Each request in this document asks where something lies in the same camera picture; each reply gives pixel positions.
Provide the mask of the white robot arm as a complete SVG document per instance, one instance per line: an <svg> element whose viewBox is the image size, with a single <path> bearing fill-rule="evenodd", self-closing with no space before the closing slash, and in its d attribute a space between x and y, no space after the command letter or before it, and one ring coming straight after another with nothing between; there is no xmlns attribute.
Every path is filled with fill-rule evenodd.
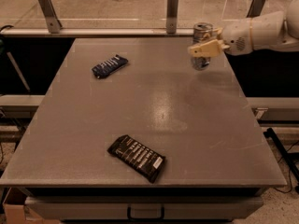
<svg viewBox="0 0 299 224"><path fill-rule="evenodd" d="M281 52L299 50L299 0L292 0L286 12L273 13L235 21L217 29L217 35L188 47L195 58L227 54L238 56L256 50Z"/></svg>

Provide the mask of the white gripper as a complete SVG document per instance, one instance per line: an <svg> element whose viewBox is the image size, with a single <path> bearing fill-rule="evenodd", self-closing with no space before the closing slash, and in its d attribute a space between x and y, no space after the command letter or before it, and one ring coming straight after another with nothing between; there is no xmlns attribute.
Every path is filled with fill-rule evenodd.
<svg viewBox="0 0 299 224"><path fill-rule="evenodd" d="M212 37L215 39L189 46L188 53L196 58L216 57L224 50L233 56L252 53L250 19L234 21L225 26L224 29L221 27L214 28Z"/></svg>

